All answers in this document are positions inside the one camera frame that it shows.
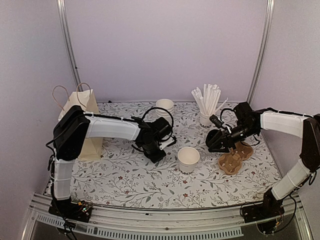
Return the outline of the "brown cardboard cup carrier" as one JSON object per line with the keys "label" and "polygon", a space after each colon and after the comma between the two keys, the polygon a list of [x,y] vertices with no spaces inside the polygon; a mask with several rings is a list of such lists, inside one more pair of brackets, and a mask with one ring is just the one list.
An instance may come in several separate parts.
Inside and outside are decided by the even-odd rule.
{"label": "brown cardboard cup carrier", "polygon": [[253,148],[245,142],[237,142],[235,149],[218,159],[218,166],[227,175],[235,175],[242,168],[242,162],[249,159],[253,152]]}

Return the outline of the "stack of white paper cups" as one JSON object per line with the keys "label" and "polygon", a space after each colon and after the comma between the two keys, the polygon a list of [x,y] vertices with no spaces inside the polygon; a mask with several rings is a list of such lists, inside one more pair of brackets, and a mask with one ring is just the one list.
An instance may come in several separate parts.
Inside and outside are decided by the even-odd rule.
{"label": "stack of white paper cups", "polygon": [[170,117],[169,113],[172,114],[173,113],[173,109],[174,109],[174,102],[170,99],[159,99],[156,103],[155,106],[157,107],[156,109],[156,114],[159,117]]}

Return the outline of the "stack of black lids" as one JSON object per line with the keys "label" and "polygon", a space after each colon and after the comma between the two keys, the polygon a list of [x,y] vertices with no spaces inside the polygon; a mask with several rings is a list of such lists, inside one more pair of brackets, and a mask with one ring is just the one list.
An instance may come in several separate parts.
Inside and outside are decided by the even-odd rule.
{"label": "stack of black lids", "polygon": [[208,132],[206,139],[205,139],[205,143],[207,146],[210,146],[212,144],[212,139],[215,138],[215,136],[220,132],[220,130],[217,129],[213,129],[211,131]]}

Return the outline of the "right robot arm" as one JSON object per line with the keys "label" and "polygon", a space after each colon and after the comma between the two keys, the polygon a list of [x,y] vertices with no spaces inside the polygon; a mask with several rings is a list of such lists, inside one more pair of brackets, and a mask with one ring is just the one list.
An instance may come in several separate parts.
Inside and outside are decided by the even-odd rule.
{"label": "right robot arm", "polygon": [[209,152],[228,153],[236,144],[251,136],[265,132],[268,137],[278,137],[273,151],[281,151],[286,157],[296,157],[286,175],[264,193],[258,213],[269,218],[278,210],[278,205],[292,192],[304,184],[312,185],[320,168],[320,116],[268,107],[253,110],[248,102],[241,102],[231,110],[237,119],[230,128],[221,117],[212,115],[209,119],[217,127],[206,137]]}

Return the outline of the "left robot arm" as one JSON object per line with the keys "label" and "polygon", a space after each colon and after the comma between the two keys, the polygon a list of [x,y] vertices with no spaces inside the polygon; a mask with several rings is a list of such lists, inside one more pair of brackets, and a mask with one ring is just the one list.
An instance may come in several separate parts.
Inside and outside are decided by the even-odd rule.
{"label": "left robot arm", "polygon": [[53,169],[52,198],[55,209],[63,216],[74,213],[70,185],[75,160],[84,142],[91,138],[116,138],[133,141],[133,148],[143,152],[152,163],[166,156],[164,149],[177,142],[173,135],[173,121],[159,117],[146,122],[143,117],[123,118],[84,111],[73,105],[53,129],[53,139],[46,143],[51,149],[50,168]]}

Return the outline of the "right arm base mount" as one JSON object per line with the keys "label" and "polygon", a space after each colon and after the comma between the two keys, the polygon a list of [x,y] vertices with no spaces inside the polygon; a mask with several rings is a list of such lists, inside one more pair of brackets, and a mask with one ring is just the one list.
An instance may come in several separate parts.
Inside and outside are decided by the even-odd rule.
{"label": "right arm base mount", "polygon": [[282,218],[285,210],[283,207],[283,200],[277,200],[272,194],[272,190],[269,189],[264,193],[262,203],[241,207],[239,213],[243,217],[245,223],[274,217],[273,220],[257,224],[257,228],[261,233],[269,235],[273,234],[280,225],[281,221],[276,220],[275,217],[279,216]]}

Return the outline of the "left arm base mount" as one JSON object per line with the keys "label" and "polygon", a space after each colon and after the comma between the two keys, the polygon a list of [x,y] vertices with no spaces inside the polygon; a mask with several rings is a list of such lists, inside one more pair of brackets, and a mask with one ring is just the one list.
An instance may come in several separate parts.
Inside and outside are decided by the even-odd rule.
{"label": "left arm base mount", "polygon": [[52,200],[48,212],[52,215],[88,223],[92,214],[92,205],[84,200],[74,203],[71,199]]}

